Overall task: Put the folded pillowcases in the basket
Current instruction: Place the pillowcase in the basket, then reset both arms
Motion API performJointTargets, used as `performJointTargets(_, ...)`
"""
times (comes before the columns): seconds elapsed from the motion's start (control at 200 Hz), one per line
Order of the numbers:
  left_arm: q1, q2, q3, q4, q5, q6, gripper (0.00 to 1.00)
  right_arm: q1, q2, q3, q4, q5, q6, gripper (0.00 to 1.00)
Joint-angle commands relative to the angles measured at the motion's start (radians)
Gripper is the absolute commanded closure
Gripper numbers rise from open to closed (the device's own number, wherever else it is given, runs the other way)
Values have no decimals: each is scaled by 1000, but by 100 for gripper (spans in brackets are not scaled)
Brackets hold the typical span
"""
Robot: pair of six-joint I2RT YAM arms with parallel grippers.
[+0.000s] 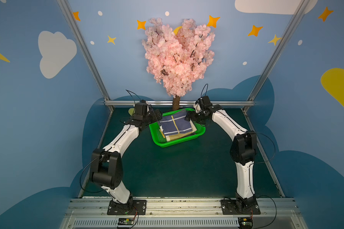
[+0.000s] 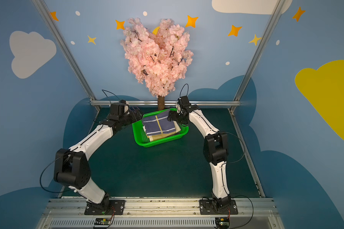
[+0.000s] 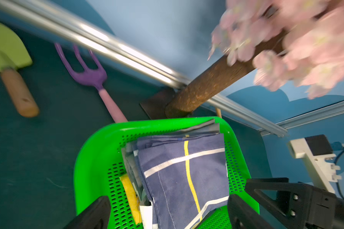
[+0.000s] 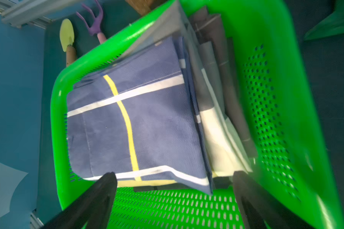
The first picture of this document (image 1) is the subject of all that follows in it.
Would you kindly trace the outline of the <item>green plastic basket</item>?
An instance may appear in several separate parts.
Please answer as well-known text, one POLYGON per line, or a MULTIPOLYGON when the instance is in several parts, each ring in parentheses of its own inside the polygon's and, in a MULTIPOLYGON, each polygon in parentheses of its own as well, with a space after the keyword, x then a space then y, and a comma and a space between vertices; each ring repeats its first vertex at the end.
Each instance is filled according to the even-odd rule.
MULTIPOLYGON (((186 111, 194 111, 192 108, 183 108, 183 109, 185 109, 186 111)), ((162 117, 166 115, 172 115, 176 113, 177 111, 180 111, 180 110, 164 113, 162 117)), ((158 122, 149 125, 149 128, 150 128, 150 132, 151 132, 154 143, 162 148, 166 148, 166 147, 173 146, 182 142, 190 141, 202 136, 205 133, 205 127, 198 123, 195 123, 195 122, 193 123, 195 127, 197 128, 197 131, 194 134, 188 135, 186 137, 183 137, 171 142, 167 142, 166 139, 162 136, 158 122)))

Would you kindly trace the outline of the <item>navy plaid pillowcase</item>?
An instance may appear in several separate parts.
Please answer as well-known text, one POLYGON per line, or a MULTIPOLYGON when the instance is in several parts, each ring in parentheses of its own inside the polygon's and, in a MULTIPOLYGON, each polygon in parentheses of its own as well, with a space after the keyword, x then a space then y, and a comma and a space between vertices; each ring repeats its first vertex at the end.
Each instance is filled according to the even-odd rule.
POLYGON ((193 132, 191 122, 185 121, 186 112, 183 109, 174 114, 163 116, 162 120, 158 122, 162 133, 165 136, 170 136, 193 132))

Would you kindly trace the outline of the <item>beige grey pillowcase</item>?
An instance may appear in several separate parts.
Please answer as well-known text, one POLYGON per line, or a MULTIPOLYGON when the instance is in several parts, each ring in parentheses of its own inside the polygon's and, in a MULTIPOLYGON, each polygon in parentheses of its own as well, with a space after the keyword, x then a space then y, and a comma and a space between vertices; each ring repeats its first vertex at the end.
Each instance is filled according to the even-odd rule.
POLYGON ((163 116, 162 120, 158 122, 160 132, 167 142, 186 137, 197 131, 194 123, 185 119, 186 115, 187 111, 182 109, 174 114, 163 116))

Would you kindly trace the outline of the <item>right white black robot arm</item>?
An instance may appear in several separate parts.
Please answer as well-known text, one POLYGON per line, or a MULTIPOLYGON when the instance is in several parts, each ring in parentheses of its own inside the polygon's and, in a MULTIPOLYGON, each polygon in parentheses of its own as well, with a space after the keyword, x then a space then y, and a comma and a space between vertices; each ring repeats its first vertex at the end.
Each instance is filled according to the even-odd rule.
POLYGON ((187 121, 201 125, 206 120, 218 124, 231 138, 230 156, 237 169, 238 185, 236 191, 236 208, 239 212, 256 207, 256 196, 253 186, 253 168, 256 157, 257 134, 248 131, 238 124, 220 106, 213 105, 208 96, 200 97, 194 104, 195 111, 189 111, 187 121))

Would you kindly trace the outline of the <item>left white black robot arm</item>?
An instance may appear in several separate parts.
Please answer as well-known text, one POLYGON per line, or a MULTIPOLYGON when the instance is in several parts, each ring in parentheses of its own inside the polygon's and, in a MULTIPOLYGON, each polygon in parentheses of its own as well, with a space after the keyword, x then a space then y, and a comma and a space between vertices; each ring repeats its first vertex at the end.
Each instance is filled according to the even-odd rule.
POLYGON ((126 211, 132 208, 133 198, 122 181, 122 157, 141 131, 161 120, 162 112, 141 100, 135 105, 133 115, 124 122, 120 133, 108 145, 92 153, 90 180, 105 190, 116 206, 126 211))

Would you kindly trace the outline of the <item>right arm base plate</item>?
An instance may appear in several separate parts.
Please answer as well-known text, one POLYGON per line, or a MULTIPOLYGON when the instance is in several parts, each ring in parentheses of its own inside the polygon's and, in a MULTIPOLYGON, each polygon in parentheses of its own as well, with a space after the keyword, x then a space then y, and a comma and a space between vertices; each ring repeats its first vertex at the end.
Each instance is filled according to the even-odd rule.
POLYGON ((224 215, 260 215, 261 211, 256 200, 246 201, 239 199, 220 200, 224 215))

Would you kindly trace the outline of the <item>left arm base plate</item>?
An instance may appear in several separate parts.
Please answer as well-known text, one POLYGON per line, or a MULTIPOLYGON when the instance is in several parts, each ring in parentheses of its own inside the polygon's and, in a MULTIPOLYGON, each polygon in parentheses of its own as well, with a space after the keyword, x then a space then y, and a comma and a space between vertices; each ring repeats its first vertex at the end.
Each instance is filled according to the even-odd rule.
POLYGON ((113 200, 110 201, 107 215, 145 215, 147 207, 147 200, 133 199, 126 204, 116 203, 113 200))

